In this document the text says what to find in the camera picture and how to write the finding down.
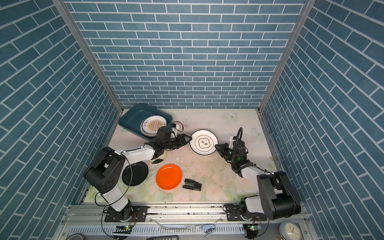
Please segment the black plate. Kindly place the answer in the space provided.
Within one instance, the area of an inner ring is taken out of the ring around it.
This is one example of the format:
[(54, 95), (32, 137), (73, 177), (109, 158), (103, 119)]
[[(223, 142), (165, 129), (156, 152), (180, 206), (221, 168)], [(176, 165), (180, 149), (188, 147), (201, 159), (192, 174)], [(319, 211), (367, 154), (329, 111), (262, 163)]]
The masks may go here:
[(138, 186), (148, 176), (149, 168), (144, 162), (138, 162), (133, 165), (127, 166), (122, 173), (122, 181), (127, 186)]

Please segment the white plate cloud emblem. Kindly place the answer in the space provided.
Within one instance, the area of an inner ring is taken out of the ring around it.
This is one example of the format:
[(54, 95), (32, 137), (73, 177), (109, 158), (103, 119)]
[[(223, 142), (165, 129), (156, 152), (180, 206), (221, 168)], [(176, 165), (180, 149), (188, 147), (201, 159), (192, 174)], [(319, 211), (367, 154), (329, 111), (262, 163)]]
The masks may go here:
[(189, 142), (191, 149), (198, 155), (208, 156), (213, 154), (217, 149), (218, 138), (217, 136), (208, 130), (195, 131), (191, 136)]

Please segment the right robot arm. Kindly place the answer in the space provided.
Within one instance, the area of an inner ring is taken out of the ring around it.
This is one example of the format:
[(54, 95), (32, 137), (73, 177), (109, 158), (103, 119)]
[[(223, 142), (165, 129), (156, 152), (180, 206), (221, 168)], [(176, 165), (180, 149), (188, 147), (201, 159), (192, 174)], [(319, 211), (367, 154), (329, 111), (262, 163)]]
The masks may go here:
[(239, 203), (240, 216), (244, 220), (275, 220), (301, 213), (300, 201), (285, 172), (271, 173), (258, 167), (248, 160), (246, 147), (231, 149), (229, 144), (220, 144), (215, 148), (237, 175), (258, 184), (259, 193), (245, 197)]

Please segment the white plate orange sunburst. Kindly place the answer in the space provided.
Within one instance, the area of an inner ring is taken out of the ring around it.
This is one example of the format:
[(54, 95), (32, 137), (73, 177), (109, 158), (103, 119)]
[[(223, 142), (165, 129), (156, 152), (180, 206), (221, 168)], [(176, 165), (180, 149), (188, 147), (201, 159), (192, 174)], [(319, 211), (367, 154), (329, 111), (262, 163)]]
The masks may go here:
[(167, 121), (164, 117), (155, 115), (144, 119), (140, 125), (140, 130), (143, 135), (154, 137), (158, 133), (158, 130), (166, 125)]

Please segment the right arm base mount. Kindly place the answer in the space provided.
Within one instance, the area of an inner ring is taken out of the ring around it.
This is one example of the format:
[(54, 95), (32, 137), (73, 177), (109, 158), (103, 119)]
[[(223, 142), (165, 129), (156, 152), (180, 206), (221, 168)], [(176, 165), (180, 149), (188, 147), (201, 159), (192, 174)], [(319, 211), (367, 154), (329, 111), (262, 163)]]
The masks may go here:
[(223, 211), (226, 214), (228, 222), (239, 222), (239, 221), (267, 221), (267, 217), (263, 213), (246, 213), (242, 211), (241, 207), (234, 204), (224, 204), (222, 206)]

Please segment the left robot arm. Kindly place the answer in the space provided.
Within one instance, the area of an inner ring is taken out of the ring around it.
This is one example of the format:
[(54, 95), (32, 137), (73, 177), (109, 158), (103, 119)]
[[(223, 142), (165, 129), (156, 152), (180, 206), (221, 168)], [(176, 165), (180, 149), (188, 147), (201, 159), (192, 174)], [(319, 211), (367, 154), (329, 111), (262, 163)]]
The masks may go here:
[(177, 150), (187, 145), (192, 137), (177, 133), (172, 127), (161, 127), (156, 136), (140, 147), (128, 150), (103, 148), (84, 172), (84, 179), (103, 197), (108, 207), (116, 212), (128, 209), (130, 201), (118, 186), (122, 172), (133, 164), (155, 160), (164, 151)]

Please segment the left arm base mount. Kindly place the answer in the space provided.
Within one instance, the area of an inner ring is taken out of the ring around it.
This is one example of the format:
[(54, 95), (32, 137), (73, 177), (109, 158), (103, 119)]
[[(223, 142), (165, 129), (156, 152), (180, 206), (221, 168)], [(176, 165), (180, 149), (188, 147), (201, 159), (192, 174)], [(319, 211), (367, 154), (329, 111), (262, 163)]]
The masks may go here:
[(148, 206), (128, 206), (120, 212), (112, 207), (107, 207), (103, 213), (106, 223), (144, 222), (147, 217)]

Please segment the cream yellow plate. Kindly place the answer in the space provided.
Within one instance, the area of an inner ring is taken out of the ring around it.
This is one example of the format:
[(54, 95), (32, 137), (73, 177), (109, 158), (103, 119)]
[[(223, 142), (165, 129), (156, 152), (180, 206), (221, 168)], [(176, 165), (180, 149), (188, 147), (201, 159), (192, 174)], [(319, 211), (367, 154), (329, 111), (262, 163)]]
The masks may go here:
[(168, 151), (164, 151), (164, 153), (162, 155), (160, 155), (158, 158), (156, 159), (153, 159), (153, 160), (149, 160), (149, 163), (151, 164), (159, 164), (161, 162), (163, 162), (168, 156)]

